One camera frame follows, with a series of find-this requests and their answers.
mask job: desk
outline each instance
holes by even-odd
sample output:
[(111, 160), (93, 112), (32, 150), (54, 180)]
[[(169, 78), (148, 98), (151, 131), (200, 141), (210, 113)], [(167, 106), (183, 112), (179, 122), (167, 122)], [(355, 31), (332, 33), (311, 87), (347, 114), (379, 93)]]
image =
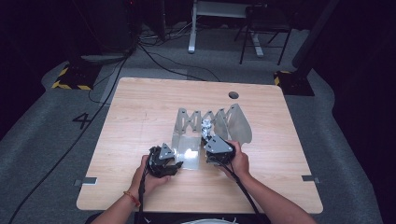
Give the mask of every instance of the desk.
[[(231, 99), (230, 91), (239, 98)], [(122, 78), (116, 89), (86, 174), (97, 183), (82, 186), (78, 208), (105, 210), (113, 204), (129, 188), (142, 155), (171, 143), (180, 107), (204, 114), (233, 104), (240, 105), (253, 133), (242, 147), (252, 175), (308, 213), (320, 213), (315, 183), (302, 179), (311, 172), (279, 87), (133, 77)], [(253, 213), (241, 189), (205, 163), (198, 171), (180, 169), (145, 198), (145, 211)]]
[[(197, 16), (218, 16), (218, 17), (231, 17), (231, 18), (245, 18), (245, 8), (250, 6), (249, 4), (236, 4), (236, 3), (223, 3), (223, 2), (206, 2), (194, 0), (192, 5), (192, 27), (190, 34), (189, 53), (195, 52), (195, 39), (196, 33), (196, 21)], [(256, 46), (256, 54), (258, 57), (262, 57), (262, 47), (258, 35), (252, 35), (253, 45)]]

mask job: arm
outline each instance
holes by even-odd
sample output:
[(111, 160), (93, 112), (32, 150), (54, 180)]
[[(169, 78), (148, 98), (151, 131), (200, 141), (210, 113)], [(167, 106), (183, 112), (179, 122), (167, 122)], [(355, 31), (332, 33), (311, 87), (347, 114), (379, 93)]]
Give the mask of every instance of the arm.
[[(247, 189), (247, 192), (260, 205), (265, 215), (271, 223), (316, 223), (301, 207), (275, 191), (269, 189), (248, 171), (248, 155), (243, 153), (238, 142), (232, 142), (236, 153), (233, 159), (233, 170)], [(223, 168), (219, 167), (232, 180), (231, 175)]]
[[(146, 166), (146, 161), (149, 156), (143, 156), (140, 166), (136, 169), (134, 177), (132, 179), (131, 187), (129, 191), (136, 199), (139, 198), (138, 190), (140, 185), (140, 179), (142, 178), (143, 171)], [(155, 188), (165, 184), (171, 179), (170, 176), (164, 176), (163, 178), (156, 178), (152, 175), (147, 175), (145, 182), (145, 196), (150, 194)], [(107, 210), (102, 213), (92, 224), (100, 223), (125, 223), (128, 220), (129, 215), (135, 209), (135, 203), (128, 195), (122, 195), (116, 202), (114, 202)]]

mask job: chair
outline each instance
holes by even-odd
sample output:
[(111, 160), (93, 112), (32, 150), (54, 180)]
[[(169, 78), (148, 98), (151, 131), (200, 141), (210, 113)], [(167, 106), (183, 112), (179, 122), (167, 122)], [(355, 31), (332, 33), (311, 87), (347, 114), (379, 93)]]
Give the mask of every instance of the chair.
[(250, 7), (246, 8), (245, 13), (246, 13), (246, 25), (242, 26), (239, 29), (234, 39), (234, 41), (236, 41), (242, 29), (246, 27), (244, 46), (242, 47), (241, 59), (239, 63), (242, 64), (242, 61), (244, 59), (244, 53), (245, 53), (245, 48), (247, 46), (247, 40), (249, 34), (251, 33), (274, 34), (274, 36), (267, 43), (270, 44), (279, 33), (285, 33), (287, 34), (287, 36), (283, 44), (283, 47), (266, 46), (267, 48), (282, 48), (279, 60), (277, 62), (277, 65), (280, 65), (280, 62), (283, 57), (283, 53), (285, 52), (285, 48), (288, 45), (288, 41), (292, 29), (290, 25), (290, 20), (287, 19), (283, 11), (276, 5), (267, 4), (261, 1), (254, 1), (254, 3), (252, 3)]

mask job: table leg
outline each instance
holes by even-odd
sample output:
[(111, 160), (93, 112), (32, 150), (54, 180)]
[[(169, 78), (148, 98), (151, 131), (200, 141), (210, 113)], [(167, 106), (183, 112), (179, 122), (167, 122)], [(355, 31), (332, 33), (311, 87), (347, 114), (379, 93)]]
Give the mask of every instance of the table leg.
[(197, 0), (194, 0), (194, 4), (192, 6), (192, 27), (190, 33), (189, 53), (195, 52), (195, 38), (197, 36), (196, 22), (197, 22)]
[(257, 57), (262, 58), (264, 53), (262, 52), (262, 46), (260, 46), (259, 35), (251, 34), (250, 36), (254, 45), (254, 49), (256, 50)]

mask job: dark background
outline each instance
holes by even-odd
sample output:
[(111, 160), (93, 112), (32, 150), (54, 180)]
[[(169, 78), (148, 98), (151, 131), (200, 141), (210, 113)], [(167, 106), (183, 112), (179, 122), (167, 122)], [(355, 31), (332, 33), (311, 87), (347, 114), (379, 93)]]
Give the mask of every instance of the dark background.
[[(328, 2), (307, 1), (300, 8), (296, 27), (311, 29)], [(53, 15), (48, 2), (42, 0), (7, 0), (0, 7), (0, 139), (45, 91), (41, 78), (68, 60), (53, 16), (67, 18), (67, 31), (73, 37), (67, 44), (74, 45), (78, 54), (103, 52), (85, 23), (106, 30), (90, 11), (92, 1), (76, 1), (87, 21), (71, 1), (58, 3), (63, 15)], [(167, 24), (190, 21), (191, 4), (165, 0)], [(282, 4), (285, 10), (295, 7), (291, 0)], [(96, 10), (105, 12), (100, 19), (111, 21), (106, 8), (104, 1), (95, 5)], [(120, 21), (113, 30), (103, 32), (103, 40), (127, 46), (131, 34), (125, 27), (129, 22)], [(396, 223), (391, 213), (396, 211), (395, 23), (393, 1), (340, 1), (309, 51), (318, 56), (313, 68), (334, 91), (333, 115), (374, 186), (385, 223)]]

